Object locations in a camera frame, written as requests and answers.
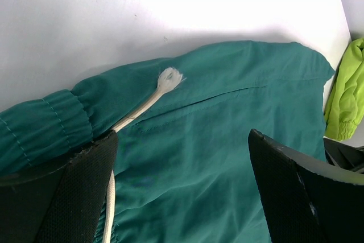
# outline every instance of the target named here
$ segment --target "white cord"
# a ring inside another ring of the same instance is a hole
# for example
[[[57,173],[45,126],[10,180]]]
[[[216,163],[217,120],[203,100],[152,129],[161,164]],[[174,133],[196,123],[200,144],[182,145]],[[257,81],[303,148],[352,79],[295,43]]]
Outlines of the white cord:
[[[106,217],[105,217],[104,237],[102,238],[102,243],[109,243],[111,241],[111,229],[113,227],[114,214],[115,214],[115,177],[114,177],[114,170],[112,170],[106,193]]]
[[[175,68],[165,69],[158,78],[158,85],[156,91],[152,94],[147,101],[145,101],[140,107],[135,109],[130,114],[126,115],[120,121],[118,121],[111,129],[115,132],[119,132],[125,126],[130,124],[133,120],[138,118],[141,114],[147,111],[153,104],[157,102],[167,92],[174,90],[183,80],[183,75]],[[104,227],[104,237],[102,243],[110,243],[111,241],[111,229],[114,221],[115,213],[115,178],[114,171],[111,172],[109,185],[107,187],[106,194],[106,219]]]

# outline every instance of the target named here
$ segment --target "elastic cuff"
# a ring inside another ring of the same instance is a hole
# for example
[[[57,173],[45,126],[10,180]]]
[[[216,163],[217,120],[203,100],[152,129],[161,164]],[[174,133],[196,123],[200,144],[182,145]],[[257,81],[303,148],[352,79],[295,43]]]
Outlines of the elastic cuff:
[[[339,141],[350,139],[354,135],[354,132],[357,129],[357,127],[358,125],[355,124],[354,122],[340,122],[339,133],[338,133]]]
[[[350,139],[358,125],[354,122],[340,122],[338,127],[328,124],[325,136],[337,141],[344,141]]]
[[[13,106],[0,116],[0,170],[34,166],[92,140],[89,118],[68,90]]]

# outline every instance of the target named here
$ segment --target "lime green fabric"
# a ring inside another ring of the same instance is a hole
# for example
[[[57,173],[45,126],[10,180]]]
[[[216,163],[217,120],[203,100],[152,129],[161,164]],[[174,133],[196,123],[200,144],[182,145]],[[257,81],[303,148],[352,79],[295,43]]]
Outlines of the lime green fabric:
[[[333,70],[298,43],[226,42],[130,64],[0,113],[2,174],[99,136],[175,67],[186,80],[118,133],[112,242],[270,242],[250,129],[324,159],[323,85]],[[95,242],[102,241],[105,212]]]
[[[364,38],[350,43],[325,108],[328,138],[353,136],[364,115]]]

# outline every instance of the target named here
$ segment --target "stitching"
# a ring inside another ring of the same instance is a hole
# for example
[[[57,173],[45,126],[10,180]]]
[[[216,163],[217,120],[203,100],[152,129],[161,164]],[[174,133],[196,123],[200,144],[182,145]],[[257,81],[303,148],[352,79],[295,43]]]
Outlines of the stitching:
[[[287,77],[269,79],[269,81],[279,81],[279,80],[283,80],[283,81],[291,81],[291,82],[293,82],[293,81],[302,81],[302,82],[305,82],[305,81],[312,81],[312,80],[322,79],[321,77],[311,78],[312,77],[311,75],[305,75],[305,77],[307,77],[307,78],[306,79],[300,79],[300,80],[294,80],[294,79],[291,79],[289,76],[287,76]],[[255,81],[254,81],[253,84],[252,83],[247,84],[248,87],[245,87],[245,88],[241,88],[241,87],[231,87],[231,91],[226,91],[226,88],[221,88],[221,89],[217,89],[217,90],[214,90],[212,92],[209,92],[207,94],[201,94],[201,95],[198,95],[198,96],[194,96],[194,97],[190,98],[190,100],[195,100],[195,99],[200,98],[200,97],[209,97],[210,95],[216,94],[216,93],[219,96],[219,95],[223,95],[223,94],[226,94],[226,93],[235,92],[235,91],[243,90],[243,89],[252,89],[252,88],[266,87],[268,85],[267,82],[269,82],[269,81],[266,80],[265,83],[260,83],[260,85],[259,85],[259,83],[258,83],[259,81],[260,80],[258,80],[258,77],[257,77],[255,79]],[[170,106],[178,105],[181,102],[183,102],[183,101],[174,102],[173,104],[164,105],[164,106],[161,106],[161,107],[156,108],[156,109],[149,109],[148,111],[145,112],[145,114],[146,113],[152,113],[152,112],[157,111],[157,110],[162,110],[162,109],[168,108]]]
[[[42,101],[43,102],[45,102],[45,103],[47,103],[47,105],[49,105],[49,107],[53,110],[53,112],[56,114],[56,116],[57,116],[57,119],[58,119],[58,121],[59,121],[59,124],[61,125],[61,127],[62,127],[62,129],[63,129],[63,133],[64,133],[64,135],[66,136],[66,141],[67,141],[67,144],[68,144],[68,147],[71,149],[71,144],[69,143],[69,136],[67,135],[67,133],[66,133],[66,131],[65,131],[65,129],[64,129],[64,126],[63,126],[63,124],[62,124],[62,121],[61,121],[61,119],[59,118],[59,116],[58,116],[58,114],[57,114],[57,112],[55,111],[55,109],[49,104],[49,102],[47,102],[45,99],[42,99]]]
[[[154,126],[154,127],[148,128],[148,129],[146,129],[146,130],[140,130],[140,128],[138,128],[138,127],[139,127],[139,125],[138,125],[137,123],[135,124],[135,126],[137,126],[137,128],[139,129],[138,131],[139,131],[139,133],[140,133],[140,134],[145,133],[145,132],[148,132],[148,131],[150,131],[150,130],[155,130],[155,129],[159,128],[159,127],[163,127],[163,126],[165,126],[165,125],[168,125],[169,123],[173,123],[173,122],[175,122],[175,121],[177,121],[177,120],[179,120],[179,119],[181,119],[181,118],[183,118],[183,117],[186,117],[186,116],[188,116],[188,115],[190,115],[190,114],[192,114],[192,113],[199,112],[199,111],[204,110],[204,109],[207,109],[207,108],[212,108],[212,107],[214,107],[214,106],[216,106],[216,105],[218,105],[218,104],[221,104],[221,103],[223,103],[223,102],[226,102],[226,101],[229,101],[229,100],[232,100],[232,99],[236,99],[236,98],[237,98],[237,97],[239,97],[239,95],[240,95],[240,90],[238,90],[237,92],[238,92],[238,94],[237,94],[236,96],[234,96],[234,97],[227,98],[227,99],[225,99],[225,100],[223,100],[223,101],[220,101],[220,102],[218,102],[218,103],[216,103],[216,104],[213,104],[213,105],[208,105],[208,106],[206,106],[206,107],[204,107],[204,108],[200,108],[200,109],[192,110],[191,112],[188,112],[188,113],[186,113],[185,115],[180,116],[180,117],[178,117],[178,118],[176,118],[176,119],[174,119],[174,120],[172,120],[172,121],[166,122],[166,123],[164,123],[164,124],[161,124],[161,125],[158,125],[158,126]]]
[[[80,103],[80,105],[82,106],[82,110],[85,112],[86,114],[86,117],[88,119],[88,122],[89,122],[89,126],[91,127],[91,139],[93,139],[93,126],[92,126],[92,123],[90,121],[90,117],[89,117],[89,114],[87,113],[87,111],[85,110],[85,106],[84,104],[80,101],[79,97],[75,94],[72,93],[72,91],[70,91],[70,93],[76,98],[76,100]]]
[[[236,89],[236,90],[232,90],[232,91],[228,91],[228,92],[223,92],[223,93],[217,94],[217,95],[215,95],[215,96],[213,96],[213,97],[205,98],[205,99],[203,99],[203,100],[201,100],[201,101],[196,101],[196,102],[192,102],[192,103],[190,103],[190,104],[188,104],[188,105],[180,106],[180,107],[178,107],[177,109],[172,109],[172,110],[170,110],[170,111],[168,111],[168,112],[174,112],[174,111],[176,111],[176,110],[178,110],[178,109],[187,108],[187,107],[189,107],[189,106],[191,106],[191,105],[201,103],[202,101],[211,100],[211,99],[214,99],[214,98],[219,97],[219,96],[221,96],[221,95],[225,95],[225,94],[229,94],[229,93],[235,93],[235,92],[238,92],[238,94],[236,95],[236,98],[237,98],[237,97],[239,97],[239,96],[240,96],[240,93],[241,93],[241,91],[242,91],[242,90],[256,90],[256,89],[259,89],[259,88],[265,88],[265,87],[266,87],[266,85],[263,85],[263,86],[261,86],[261,87],[256,87],[256,88],[242,88],[242,89]],[[208,94],[204,94],[204,96],[210,96],[211,94],[215,94],[215,92],[211,92],[211,93],[208,93]],[[196,97],[192,98],[191,100],[195,100],[195,99],[200,98],[200,97],[201,97],[201,96],[196,96]],[[178,104],[180,104],[180,103],[182,103],[182,102],[184,102],[184,101],[179,101],[179,102],[177,102],[177,103],[169,104],[169,105],[166,105],[166,106],[161,106],[161,107],[159,107],[159,108],[157,108],[157,109],[155,109],[155,110],[157,111],[157,110],[160,110],[160,109],[163,109],[163,108],[167,108],[167,107],[169,107],[169,106],[178,105]],[[154,113],[154,109],[149,109],[149,110],[147,110],[147,111],[146,111],[146,112],[144,112],[142,115],[140,115],[140,116],[138,117],[138,119],[140,119],[141,117],[143,117],[143,115],[145,115],[146,113],[148,113],[148,114],[153,114],[153,113]],[[132,123],[131,125],[127,125],[127,126],[126,126],[126,128],[127,128],[127,127],[137,127],[137,126],[139,125],[139,123],[141,123],[141,122],[143,122],[143,121],[150,120],[150,119],[152,119],[152,118],[155,118],[155,117],[158,117],[158,116],[160,116],[160,115],[164,115],[164,114],[165,114],[165,113],[159,113],[159,114],[156,114],[155,116],[147,117],[145,120],[140,120],[140,121],[139,121],[139,122],[137,122],[137,123],[134,123],[134,124]]]
[[[25,149],[23,148],[23,146],[20,144],[20,142],[19,142],[19,139],[18,139],[18,137],[14,134],[14,132],[13,131],[11,131],[11,129],[9,128],[9,126],[7,125],[7,123],[6,123],[6,121],[4,121],[1,117],[0,117],[0,121],[2,121],[3,123],[4,123],[4,125],[6,126],[6,129],[11,133],[11,135],[13,135],[14,136],[14,138],[15,138],[15,140],[16,140],[16,143],[19,145],[19,147],[20,147],[20,149],[22,149],[22,151],[23,151],[23,155],[25,156],[25,158],[27,159],[27,161],[28,161],[28,164],[30,165],[30,166],[32,166],[32,164],[30,163],[30,159],[29,159],[29,157],[27,156],[27,154],[25,153]]]
[[[118,238],[118,235],[116,234],[116,232],[115,232],[115,225],[114,225],[114,236],[115,236],[115,242],[116,243],[121,243],[121,240]]]

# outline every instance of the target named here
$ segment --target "teal fabric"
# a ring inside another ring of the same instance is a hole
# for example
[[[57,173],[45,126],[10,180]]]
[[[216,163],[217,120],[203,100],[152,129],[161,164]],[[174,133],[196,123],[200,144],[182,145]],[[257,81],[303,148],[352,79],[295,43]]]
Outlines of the teal fabric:
[[[333,70],[298,43],[226,42],[121,66],[0,113],[8,174],[99,136],[158,75],[186,80],[118,133],[112,242],[270,242],[249,159],[252,128],[324,159],[323,85]],[[105,212],[95,242],[102,241]]]

